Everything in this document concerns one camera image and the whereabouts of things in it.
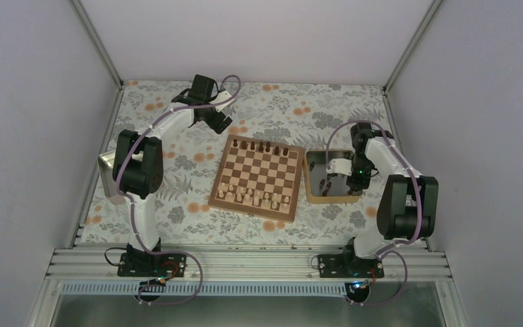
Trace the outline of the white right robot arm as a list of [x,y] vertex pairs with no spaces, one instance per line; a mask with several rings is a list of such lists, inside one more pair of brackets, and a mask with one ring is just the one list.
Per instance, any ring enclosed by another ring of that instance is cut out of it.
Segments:
[[410,245],[434,231],[438,182],[416,170],[398,150],[393,136],[380,125],[356,121],[351,127],[354,149],[347,185],[368,189],[373,171],[385,181],[375,227],[353,240],[353,252],[342,258],[343,272],[359,277],[368,259],[381,259],[393,247]]

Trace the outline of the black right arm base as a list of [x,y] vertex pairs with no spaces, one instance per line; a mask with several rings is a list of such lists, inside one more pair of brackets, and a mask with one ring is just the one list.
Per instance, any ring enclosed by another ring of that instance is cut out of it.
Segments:
[[317,256],[319,276],[323,279],[383,278],[383,265],[376,259],[362,259],[354,255],[322,254]]

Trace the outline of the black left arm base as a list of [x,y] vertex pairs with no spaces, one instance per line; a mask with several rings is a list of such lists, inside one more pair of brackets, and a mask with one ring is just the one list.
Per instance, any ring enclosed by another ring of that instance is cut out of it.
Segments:
[[124,253],[118,263],[119,277],[170,278],[184,277],[187,256],[173,253],[151,255],[148,253]]

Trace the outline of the metal tin under left arm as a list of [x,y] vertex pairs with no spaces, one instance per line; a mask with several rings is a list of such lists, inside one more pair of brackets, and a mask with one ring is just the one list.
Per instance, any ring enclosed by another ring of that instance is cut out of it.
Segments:
[[[116,151],[102,153],[97,158],[99,174],[103,185],[105,197],[111,203],[118,205],[125,203],[125,197],[116,191],[115,177],[113,172],[116,163]],[[126,167],[122,177],[121,185],[125,185],[128,194],[141,195],[144,199],[155,193],[161,186],[163,180],[163,160],[152,156],[145,159],[143,152],[134,154]]]

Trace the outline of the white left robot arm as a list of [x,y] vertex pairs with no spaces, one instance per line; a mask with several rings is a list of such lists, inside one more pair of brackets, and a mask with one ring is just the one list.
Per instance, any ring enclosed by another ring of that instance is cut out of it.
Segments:
[[129,203],[132,235],[128,244],[141,251],[135,266],[142,274],[155,275],[162,267],[163,259],[155,248],[161,243],[155,194],[163,182],[163,141],[199,122],[221,134],[232,122],[223,109],[234,103],[239,92],[197,74],[191,87],[174,97],[147,127],[141,131],[124,129],[118,135],[112,178],[117,194]]

